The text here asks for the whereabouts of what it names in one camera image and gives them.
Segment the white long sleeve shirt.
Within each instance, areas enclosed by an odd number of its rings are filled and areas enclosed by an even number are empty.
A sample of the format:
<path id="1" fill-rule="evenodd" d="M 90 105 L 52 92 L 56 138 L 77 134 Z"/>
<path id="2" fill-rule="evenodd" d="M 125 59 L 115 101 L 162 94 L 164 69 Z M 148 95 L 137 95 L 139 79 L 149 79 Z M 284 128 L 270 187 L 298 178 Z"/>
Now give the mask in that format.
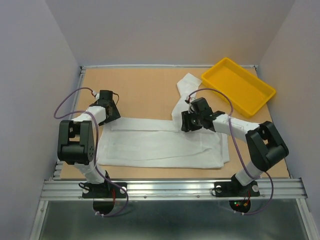
<path id="1" fill-rule="evenodd" d="M 97 149 L 100 165 L 139 168 L 219 169 L 229 162 L 228 137 L 205 129 L 181 130 L 185 98 L 201 80 L 187 73 L 178 83 L 180 99 L 171 120 L 121 117 L 103 127 Z"/>

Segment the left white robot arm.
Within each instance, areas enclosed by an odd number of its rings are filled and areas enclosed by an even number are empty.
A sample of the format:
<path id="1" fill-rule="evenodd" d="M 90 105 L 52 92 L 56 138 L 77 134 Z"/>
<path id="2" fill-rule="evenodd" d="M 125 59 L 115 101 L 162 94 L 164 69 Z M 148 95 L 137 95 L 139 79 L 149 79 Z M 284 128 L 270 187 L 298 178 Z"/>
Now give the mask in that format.
<path id="1" fill-rule="evenodd" d="M 53 114 L 55 119 L 61 119 L 58 130 L 57 157 L 60 161 L 74 166 L 85 177 L 86 182 L 80 183 L 84 195 L 93 194 L 106 197 L 115 192 L 106 170 L 98 164 L 99 127 L 118 120 L 121 115 L 117 109 L 118 96 L 111 90 L 100 90 L 98 93 L 89 87 L 95 101 L 86 110 L 73 111 L 70 114 L 79 116 L 64 120 L 64 116 Z"/>

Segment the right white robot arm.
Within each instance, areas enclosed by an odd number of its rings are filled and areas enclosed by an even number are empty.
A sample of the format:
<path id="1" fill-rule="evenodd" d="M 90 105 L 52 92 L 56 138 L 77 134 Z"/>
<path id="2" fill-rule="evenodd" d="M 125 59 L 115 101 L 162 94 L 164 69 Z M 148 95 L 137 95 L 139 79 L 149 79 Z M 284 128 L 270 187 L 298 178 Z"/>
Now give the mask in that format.
<path id="1" fill-rule="evenodd" d="M 214 188 L 216 196 L 242 195 L 250 184 L 289 155 L 289 149 L 271 121 L 254 123 L 231 117 L 223 111 L 212 111 L 203 97 L 186 99 L 188 110 L 181 113 L 183 132 L 206 129 L 231 136 L 247 144 L 250 162 L 234 174 L 230 181 Z"/>

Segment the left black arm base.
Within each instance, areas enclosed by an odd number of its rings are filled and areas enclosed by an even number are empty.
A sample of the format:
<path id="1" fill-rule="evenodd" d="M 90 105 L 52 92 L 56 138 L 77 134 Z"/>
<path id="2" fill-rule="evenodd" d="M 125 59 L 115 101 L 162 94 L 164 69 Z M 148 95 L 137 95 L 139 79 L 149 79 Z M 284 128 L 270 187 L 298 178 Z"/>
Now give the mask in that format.
<path id="1" fill-rule="evenodd" d="M 88 182 L 80 182 L 78 186 L 82 189 L 82 198 L 84 199 L 125 199 L 126 194 L 122 189 L 113 184 L 104 182 L 100 184 L 92 184 Z"/>

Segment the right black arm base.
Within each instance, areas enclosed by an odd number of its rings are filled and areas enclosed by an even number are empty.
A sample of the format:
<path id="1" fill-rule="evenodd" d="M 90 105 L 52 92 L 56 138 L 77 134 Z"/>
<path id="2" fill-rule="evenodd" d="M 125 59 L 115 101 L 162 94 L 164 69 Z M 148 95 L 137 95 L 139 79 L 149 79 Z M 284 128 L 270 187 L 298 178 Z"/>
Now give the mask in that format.
<path id="1" fill-rule="evenodd" d="M 231 181 L 220 181 L 214 184 L 211 194 L 217 198 L 259 197 L 260 191 L 256 181 L 246 186 Z"/>

